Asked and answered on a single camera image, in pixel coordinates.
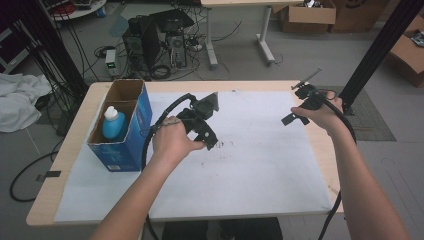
bottle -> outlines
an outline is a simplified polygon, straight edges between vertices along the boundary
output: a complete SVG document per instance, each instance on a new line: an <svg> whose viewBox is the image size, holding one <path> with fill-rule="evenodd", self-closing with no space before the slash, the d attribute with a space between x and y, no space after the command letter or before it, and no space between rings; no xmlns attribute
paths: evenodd
<svg viewBox="0 0 424 240"><path fill-rule="evenodd" d="M109 142L122 142L128 131L128 123L125 115L118 112L113 106L107 108L105 121L103 122L103 136Z"/></svg>

table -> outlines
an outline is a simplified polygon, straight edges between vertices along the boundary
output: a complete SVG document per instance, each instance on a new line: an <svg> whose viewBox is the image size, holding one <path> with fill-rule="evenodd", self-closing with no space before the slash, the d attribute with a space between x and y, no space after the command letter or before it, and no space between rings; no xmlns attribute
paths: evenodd
<svg viewBox="0 0 424 240"><path fill-rule="evenodd" d="M202 6L207 9L207 33L206 33L206 50L209 56L210 67L213 70L218 66L218 60L215 55L215 51L212 45L212 15L211 10L213 7L236 7L236 6L246 6L246 5L266 5L264 13L264 21L262 25L262 32L256 34L258 38L258 43L262 51L264 52L268 65L275 62L275 58L269 50L268 44L265 42L266 32L268 29L269 17L271 15L272 6L275 4L295 4L301 3L303 1L298 0L202 0Z"/></svg>
<svg viewBox="0 0 424 240"><path fill-rule="evenodd" d="M189 82L147 82L148 92L188 92L229 91L288 91L298 81L189 81ZM31 226L54 225L54 217L60 204L69 172L84 142L92 119L98 110L104 94L111 83L91 85L83 104L66 136L63 145L51 167L51 171L61 171L55 178L46 178L43 186L28 214L27 223ZM306 126L307 134L318 161L319 168L327 184L330 198L335 201L340 189L333 146L327 133L311 123Z"/></svg>

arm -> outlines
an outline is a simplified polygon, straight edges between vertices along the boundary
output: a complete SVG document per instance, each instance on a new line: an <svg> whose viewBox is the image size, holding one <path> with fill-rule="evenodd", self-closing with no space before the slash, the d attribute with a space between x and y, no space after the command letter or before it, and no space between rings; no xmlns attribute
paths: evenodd
<svg viewBox="0 0 424 240"><path fill-rule="evenodd" d="M153 138L154 153L149 163L91 239L138 239L149 209L168 176L191 151L204 146L203 142L187 137L181 122L161 127Z"/></svg>
<svg viewBox="0 0 424 240"><path fill-rule="evenodd" d="M341 109L342 100L332 103ZM368 169L342 121L323 105L317 111L292 108L327 130L336 153L343 208L352 239L408 239L406 229L389 199Z"/></svg>

concrete floor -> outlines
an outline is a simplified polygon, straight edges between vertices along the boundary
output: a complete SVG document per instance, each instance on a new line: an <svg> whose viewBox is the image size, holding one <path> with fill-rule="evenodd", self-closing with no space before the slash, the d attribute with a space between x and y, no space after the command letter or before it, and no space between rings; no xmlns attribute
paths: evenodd
<svg viewBox="0 0 424 240"><path fill-rule="evenodd" d="M137 4L107 4L108 15L95 15L72 21L90 63L96 58L94 49L105 45L117 45L119 37L110 36L109 30L119 16L131 16ZM235 34L214 43L220 65L210 71L204 51L199 54L200 67L196 74L189 74L179 80L296 80L323 69L312 83L319 85L344 86L361 61L375 36L384 23L378 23L369 33L361 34L289 34L280 31L275 18L269 22L267 42L278 64L267 66L262 53L256 46L255 33L261 29L263 7L237 7L214 9L213 36L230 33L239 21L243 21ZM66 26L60 30L67 49L76 65L82 70L81 57ZM200 33L205 33L205 24L200 24ZM125 64L125 57L120 58ZM102 61L93 66L101 81L109 81L108 72ZM14 73L39 75L41 71L31 59L26 59ZM187 71L180 71L172 77L179 77ZM88 82L93 81L90 71ZM413 87L384 63L377 69L365 90L382 115L396 142L358 142L370 169L387 192L408 228L411 239L424 238L424 88ZM36 158L49 153L61 140L49 125L33 124L14 133L0 133L0 239L86 239L95 225L31 227L25 222L32 203L18 203L8 196L13 178ZM34 179L44 174L51 162L45 159L26 172L17 182L15 192L22 198L36 196L41 183ZM324 216L280 217L285 239L316 239L322 228ZM163 227L156 224L157 232ZM211 239L216 236L216 222L211 222ZM331 222L325 239L349 239L343 216L336 216Z"/></svg>

hand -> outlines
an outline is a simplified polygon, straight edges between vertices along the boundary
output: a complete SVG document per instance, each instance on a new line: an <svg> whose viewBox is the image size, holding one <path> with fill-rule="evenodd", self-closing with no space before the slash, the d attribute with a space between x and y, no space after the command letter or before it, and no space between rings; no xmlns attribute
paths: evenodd
<svg viewBox="0 0 424 240"><path fill-rule="evenodd" d="M172 121L176 117L166 118ZM192 141L187 137L182 122L162 126L153 137L153 151L155 159L162 159L177 166L193 150L205 147L203 141Z"/></svg>
<svg viewBox="0 0 424 240"><path fill-rule="evenodd" d="M331 91L328 91L326 95L328 99L331 99L329 100L329 102L343 112L343 109L342 109L343 100L341 98L335 97L334 96L335 93ZM334 111L324 104L321 106L320 109L315 111L307 110L301 107L293 107L291 108L291 111L294 114L311 119L319 127L327 130L330 136L334 130L337 130L340 126L344 126L344 124L341 122L339 117L337 117Z"/></svg>

